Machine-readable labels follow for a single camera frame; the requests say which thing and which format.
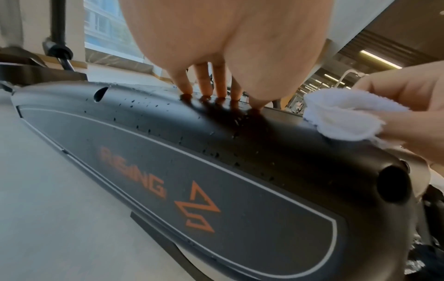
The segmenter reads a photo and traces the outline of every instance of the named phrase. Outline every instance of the exercise machine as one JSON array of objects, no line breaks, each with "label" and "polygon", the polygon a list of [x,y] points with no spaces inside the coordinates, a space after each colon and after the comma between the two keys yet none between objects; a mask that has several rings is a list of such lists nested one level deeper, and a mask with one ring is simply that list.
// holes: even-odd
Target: exercise machine
[{"label": "exercise machine", "polygon": [[210,279],[178,246],[234,280],[404,279],[423,159],[328,139],[288,112],[88,82],[57,39],[64,2],[51,2],[44,49],[65,70],[28,57],[13,77],[0,62],[0,80],[22,121],[126,204],[195,280]]}]

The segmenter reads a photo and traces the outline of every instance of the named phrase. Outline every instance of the building outside window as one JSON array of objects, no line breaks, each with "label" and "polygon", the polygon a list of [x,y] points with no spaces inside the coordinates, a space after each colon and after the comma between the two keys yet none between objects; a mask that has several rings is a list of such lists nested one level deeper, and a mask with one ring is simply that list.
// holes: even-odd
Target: building outside window
[{"label": "building outside window", "polygon": [[84,0],[84,7],[86,48],[143,62],[118,0]]}]

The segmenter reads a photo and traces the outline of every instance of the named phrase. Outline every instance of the gray floor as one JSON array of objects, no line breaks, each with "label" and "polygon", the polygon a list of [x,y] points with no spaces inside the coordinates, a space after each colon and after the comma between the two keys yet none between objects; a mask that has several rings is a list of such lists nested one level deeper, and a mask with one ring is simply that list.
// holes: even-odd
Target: gray floor
[{"label": "gray floor", "polygon": [[0,280],[191,281],[129,215],[0,91]]}]

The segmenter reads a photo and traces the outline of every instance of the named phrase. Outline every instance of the linear light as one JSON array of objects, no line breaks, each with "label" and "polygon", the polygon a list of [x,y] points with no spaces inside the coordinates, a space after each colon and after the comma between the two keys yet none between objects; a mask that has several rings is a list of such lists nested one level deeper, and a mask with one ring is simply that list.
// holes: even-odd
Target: linear light
[{"label": "linear light", "polygon": [[339,81],[338,79],[336,79],[336,78],[334,78],[334,77],[331,77],[330,75],[324,74],[324,76],[327,77],[327,78],[330,78],[330,79],[333,80],[333,81],[336,81],[336,82]]},{"label": "linear light", "polygon": [[383,62],[383,63],[385,63],[385,64],[387,64],[387,65],[389,65],[391,67],[394,67],[396,69],[401,69],[402,68],[401,66],[399,66],[397,64],[394,64],[393,62],[389,62],[388,60],[384,60],[383,58],[378,57],[377,55],[373,55],[372,53],[369,53],[369,52],[367,52],[365,50],[360,51],[360,53],[364,54],[364,55],[367,55],[369,57],[372,57],[372,58],[374,58],[376,60],[379,60],[380,62]]}]

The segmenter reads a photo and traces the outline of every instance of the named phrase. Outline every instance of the human hand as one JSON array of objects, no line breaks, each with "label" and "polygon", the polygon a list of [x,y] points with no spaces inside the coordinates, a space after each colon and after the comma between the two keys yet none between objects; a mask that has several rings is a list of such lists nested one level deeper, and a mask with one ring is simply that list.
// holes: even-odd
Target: human hand
[{"label": "human hand", "polygon": [[261,108],[293,94],[325,42],[332,0],[121,0],[128,27],[142,53],[167,70],[184,94],[193,92],[186,69],[194,65],[203,95],[231,99],[244,88]]},{"label": "human hand", "polygon": [[404,141],[405,148],[444,164],[444,61],[374,73],[353,89],[409,107],[411,112],[373,112],[386,122],[381,137]]}]

